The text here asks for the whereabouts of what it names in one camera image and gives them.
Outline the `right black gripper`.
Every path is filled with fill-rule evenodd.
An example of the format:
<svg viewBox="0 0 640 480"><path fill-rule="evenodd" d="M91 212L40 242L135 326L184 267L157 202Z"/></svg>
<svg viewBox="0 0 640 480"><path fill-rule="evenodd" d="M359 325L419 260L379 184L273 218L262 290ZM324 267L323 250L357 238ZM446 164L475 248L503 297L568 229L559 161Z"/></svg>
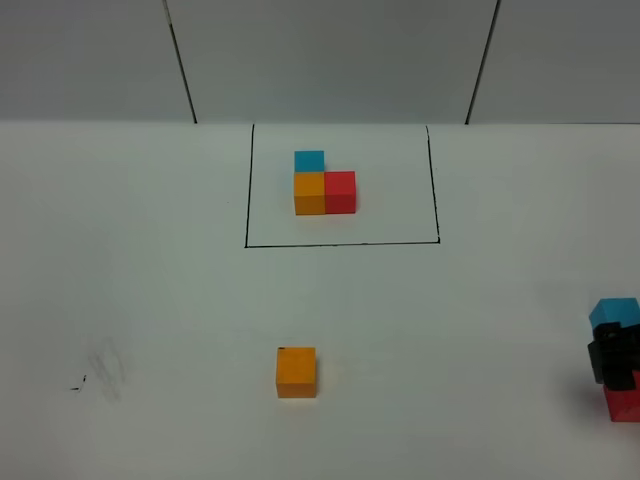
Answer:
<svg viewBox="0 0 640 480"><path fill-rule="evenodd" d="M593 330L588 344L595 381L611 391L637 388L639 372L639 326L623 327L619 322L602 323Z"/></svg>

